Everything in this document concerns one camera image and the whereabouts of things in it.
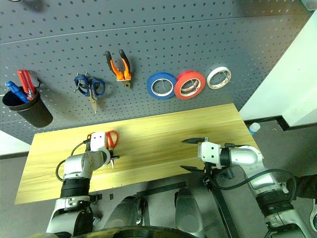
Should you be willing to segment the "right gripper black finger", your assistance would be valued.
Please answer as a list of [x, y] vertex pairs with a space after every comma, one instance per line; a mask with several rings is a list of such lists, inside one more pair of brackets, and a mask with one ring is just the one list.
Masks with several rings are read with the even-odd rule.
[[188, 138], [185, 140], [182, 140], [182, 143], [189, 143], [189, 144], [199, 144], [203, 142], [208, 142], [209, 138], [208, 137], [193, 137], [193, 138]]
[[192, 167], [192, 166], [184, 166], [184, 165], [181, 165], [180, 166], [181, 168], [191, 172], [191, 173], [199, 173], [199, 174], [204, 174], [204, 169], [198, 169], [197, 167]]

